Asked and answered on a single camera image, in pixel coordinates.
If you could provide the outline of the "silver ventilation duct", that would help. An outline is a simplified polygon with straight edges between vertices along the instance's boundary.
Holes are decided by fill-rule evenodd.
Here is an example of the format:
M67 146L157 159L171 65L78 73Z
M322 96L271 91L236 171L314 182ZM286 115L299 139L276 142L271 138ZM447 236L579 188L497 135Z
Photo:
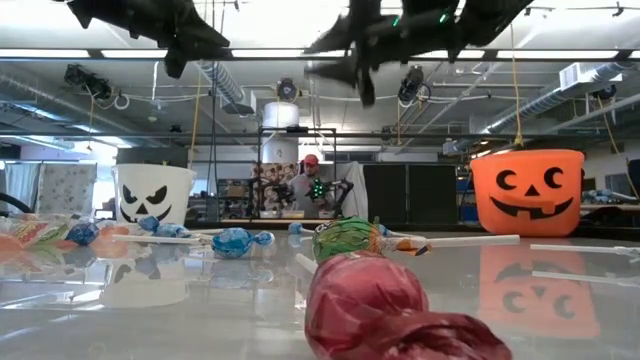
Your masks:
M637 70L637 66L631 62L608 63L617 63L619 66L624 68L624 71L622 72L622 80L625 73ZM488 124L480 131L480 133L499 134L504 130L514 126L517 123L517 119L525 120L535 117L569 101L571 98L577 97L579 95L584 95L588 92L602 90L609 85L613 85L614 83L617 82L611 82L607 84L587 83L581 84L571 89L561 90L558 73L558 80L554 84L551 84L549 87L545 88L540 94L527 98L519 105L515 105L514 107L503 111L499 115L496 115L488 122Z

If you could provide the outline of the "green lollipop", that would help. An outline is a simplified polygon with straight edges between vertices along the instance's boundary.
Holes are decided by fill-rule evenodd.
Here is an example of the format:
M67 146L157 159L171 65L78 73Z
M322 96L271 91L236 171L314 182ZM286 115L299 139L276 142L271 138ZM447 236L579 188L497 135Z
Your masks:
M437 248L517 245L519 235L489 235L448 238L426 238L392 231L392 237L384 237L373 225L358 216L329 221L319 225L312 236L315 259L328 258L350 252L366 251L384 255L401 252L421 256Z

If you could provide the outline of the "white jack-o-lantern bucket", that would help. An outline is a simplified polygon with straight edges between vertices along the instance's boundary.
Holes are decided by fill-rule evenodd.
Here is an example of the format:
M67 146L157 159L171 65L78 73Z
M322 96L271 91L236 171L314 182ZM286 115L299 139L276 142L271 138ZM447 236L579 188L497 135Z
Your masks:
M184 224L195 172L167 165L118 164L112 175L119 222L154 216L161 223Z

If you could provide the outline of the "black cabinet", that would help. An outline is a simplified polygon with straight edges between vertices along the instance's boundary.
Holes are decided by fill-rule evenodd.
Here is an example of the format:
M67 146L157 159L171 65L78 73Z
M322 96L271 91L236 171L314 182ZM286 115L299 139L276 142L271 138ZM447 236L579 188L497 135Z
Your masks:
M458 223L456 170L451 165L365 165L369 220L384 225Z

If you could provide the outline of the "dark red wrapped lollipop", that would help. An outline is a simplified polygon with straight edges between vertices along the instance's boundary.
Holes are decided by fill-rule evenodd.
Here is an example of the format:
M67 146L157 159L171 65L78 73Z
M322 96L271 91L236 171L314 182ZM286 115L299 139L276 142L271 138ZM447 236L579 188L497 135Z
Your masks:
M318 265L304 333L318 360L513 360L484 322L431 310L409 268L365 251Z

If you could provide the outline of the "black ceiling spotlight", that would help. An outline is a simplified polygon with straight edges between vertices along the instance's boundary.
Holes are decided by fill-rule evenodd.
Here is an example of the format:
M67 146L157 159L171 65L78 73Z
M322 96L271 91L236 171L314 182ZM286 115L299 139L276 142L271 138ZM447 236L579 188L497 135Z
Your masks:
M422 67L410 67L398 90L399 103L403 106L410 106L416 101L429 99L431 94L431 88L426 84Z

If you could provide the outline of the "black metal rack frame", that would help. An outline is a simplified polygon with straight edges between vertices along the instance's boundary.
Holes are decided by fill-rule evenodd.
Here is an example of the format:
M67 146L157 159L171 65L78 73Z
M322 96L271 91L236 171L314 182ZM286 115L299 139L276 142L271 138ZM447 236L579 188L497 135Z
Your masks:
M255 166L256 175L279 185L283 194L283 208L287 211L302 211L305 218L321 218L322 212L332 212L335 206L331 190L313 196L314 186L326 181L321 176L320 160L315 153L299 153L298 139L274 136L260 147L260 161Z

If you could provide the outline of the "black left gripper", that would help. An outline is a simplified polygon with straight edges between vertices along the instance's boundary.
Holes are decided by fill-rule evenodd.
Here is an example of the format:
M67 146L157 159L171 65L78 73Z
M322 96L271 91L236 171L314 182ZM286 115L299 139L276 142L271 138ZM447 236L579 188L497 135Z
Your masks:
M188 60L225 60L231 57L230 42L196 12L172 13L154 28L152 38L166 48L166 74L179 79Z

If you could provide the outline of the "black round ceiling fixture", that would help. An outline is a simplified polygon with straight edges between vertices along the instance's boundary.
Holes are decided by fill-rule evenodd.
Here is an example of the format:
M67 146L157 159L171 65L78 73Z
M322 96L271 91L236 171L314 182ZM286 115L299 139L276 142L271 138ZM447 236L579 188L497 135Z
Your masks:
M291 78L282 78L276 87L276 96L279 101L294 102L299 96L299 89Z

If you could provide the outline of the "white curtain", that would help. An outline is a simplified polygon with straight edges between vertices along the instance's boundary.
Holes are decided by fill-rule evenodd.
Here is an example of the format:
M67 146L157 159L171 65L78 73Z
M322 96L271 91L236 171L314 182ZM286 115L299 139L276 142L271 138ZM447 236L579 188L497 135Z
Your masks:
M6 163L6 193L34 208L40 175L40 163Z

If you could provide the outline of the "white hanging cloth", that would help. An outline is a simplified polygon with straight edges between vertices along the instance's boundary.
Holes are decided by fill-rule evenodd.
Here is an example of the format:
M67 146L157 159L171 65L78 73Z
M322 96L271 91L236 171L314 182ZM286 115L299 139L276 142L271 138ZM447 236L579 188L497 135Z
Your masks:
M364 166L358 162L338 164L337 179L345 179L353 184L353 188L342 203L343 215L345 217L359 216L367 220L369 218L369 202L364 176Z

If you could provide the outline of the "patterned fabric screen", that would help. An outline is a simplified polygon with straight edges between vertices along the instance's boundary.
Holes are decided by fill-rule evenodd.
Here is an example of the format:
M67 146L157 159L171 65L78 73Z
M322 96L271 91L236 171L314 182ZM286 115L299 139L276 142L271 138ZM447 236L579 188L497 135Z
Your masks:
M96 164L43 164L35 212L89 215L96 177Z

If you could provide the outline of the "brown patterned cloth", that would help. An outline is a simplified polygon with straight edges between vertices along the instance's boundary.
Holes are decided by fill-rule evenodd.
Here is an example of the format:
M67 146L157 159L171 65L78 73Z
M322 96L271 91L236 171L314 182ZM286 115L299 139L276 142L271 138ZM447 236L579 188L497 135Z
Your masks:
M297 163L256 163L252 171L252 178L263 177L289 186L289 181L299 174L299 165ZM265 211L280 211L276 194L271 189L266 191L265 206Z

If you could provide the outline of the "ribbed flexible silver duct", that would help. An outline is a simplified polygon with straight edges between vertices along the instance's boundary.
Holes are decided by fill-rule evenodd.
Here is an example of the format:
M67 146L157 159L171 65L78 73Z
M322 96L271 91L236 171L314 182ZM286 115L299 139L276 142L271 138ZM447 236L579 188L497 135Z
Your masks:
M211 92L220 98L220 107L225 113L241 117L255 114L255 96L246 93L222 63L204 62L199 70L211 83Z

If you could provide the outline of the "black curved bar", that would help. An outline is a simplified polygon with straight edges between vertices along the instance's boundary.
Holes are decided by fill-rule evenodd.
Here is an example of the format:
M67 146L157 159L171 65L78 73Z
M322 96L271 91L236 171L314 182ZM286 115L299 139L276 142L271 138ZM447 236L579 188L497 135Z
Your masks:
M5 202L11 206L14 206L23 213L33 212L33 210L28 205L24 204L22 201L6 193L0 192L0 202Z

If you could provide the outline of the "cluttered work table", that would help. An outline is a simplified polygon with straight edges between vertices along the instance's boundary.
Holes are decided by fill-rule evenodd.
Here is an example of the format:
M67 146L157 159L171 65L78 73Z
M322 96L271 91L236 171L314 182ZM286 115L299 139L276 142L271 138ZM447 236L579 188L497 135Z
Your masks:
M583 191L580 220L572 235L613 239L640 236L640 198L608 189Z

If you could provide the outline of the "white ceiling vent box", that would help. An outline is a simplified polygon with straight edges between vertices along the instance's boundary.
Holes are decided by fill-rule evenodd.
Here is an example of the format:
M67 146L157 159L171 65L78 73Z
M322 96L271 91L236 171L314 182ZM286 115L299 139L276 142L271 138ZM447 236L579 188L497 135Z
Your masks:
M617 63L573 63L559 72L560 89L567 90L587 83L618 82L622 80L623 71L624 68Z

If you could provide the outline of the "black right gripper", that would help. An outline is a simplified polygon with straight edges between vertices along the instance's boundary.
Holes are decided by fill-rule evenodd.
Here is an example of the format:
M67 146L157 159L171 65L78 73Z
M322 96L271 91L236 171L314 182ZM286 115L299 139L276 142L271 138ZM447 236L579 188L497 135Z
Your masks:
M401 0L402 14L396 16L381 14L381 0L349 0L349 5L348 17L339 17L304 52L344 50L354 42L354 59L308 65L307 76L355 85L356 63L407 62L411 56L450 44L450 0Z

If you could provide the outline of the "white cylindrical tank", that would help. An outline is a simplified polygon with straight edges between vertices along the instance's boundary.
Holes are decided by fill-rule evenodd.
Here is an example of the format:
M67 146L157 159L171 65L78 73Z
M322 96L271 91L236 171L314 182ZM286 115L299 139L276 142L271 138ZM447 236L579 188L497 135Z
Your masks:
M286 128L299 124L300 109L286 102L271 102L264 107L261 145L263 163L295 163L298 161L298 139L285 137Z

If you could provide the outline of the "black rectangular panel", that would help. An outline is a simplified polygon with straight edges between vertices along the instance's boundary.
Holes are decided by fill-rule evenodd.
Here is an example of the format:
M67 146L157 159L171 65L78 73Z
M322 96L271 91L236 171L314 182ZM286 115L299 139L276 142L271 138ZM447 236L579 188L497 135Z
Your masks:
M185 148L132 147L119 148L117 164L155 164L186 168L188 151Z

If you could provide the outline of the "person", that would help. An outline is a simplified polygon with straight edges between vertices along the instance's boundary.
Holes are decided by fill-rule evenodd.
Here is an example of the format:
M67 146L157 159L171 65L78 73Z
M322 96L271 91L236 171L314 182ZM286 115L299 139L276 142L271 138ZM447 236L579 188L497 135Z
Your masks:
M319 159L316 155L306 155L301 165L302 172L289 181L289 189L294 195L291 209L303 211L305 218L319 218L321 211L329 211L333 208L333 195L331 193L324 193L319 197L310 195L316 181L322 181L319 173Z

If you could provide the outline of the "orange jack-o-lantern bucket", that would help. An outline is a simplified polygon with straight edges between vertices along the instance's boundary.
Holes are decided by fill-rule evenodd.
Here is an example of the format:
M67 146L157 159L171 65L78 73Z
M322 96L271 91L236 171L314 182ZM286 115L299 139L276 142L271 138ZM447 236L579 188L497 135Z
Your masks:
M578 226L584 155L512 151L470 163L480 224L494 234L564 237Z

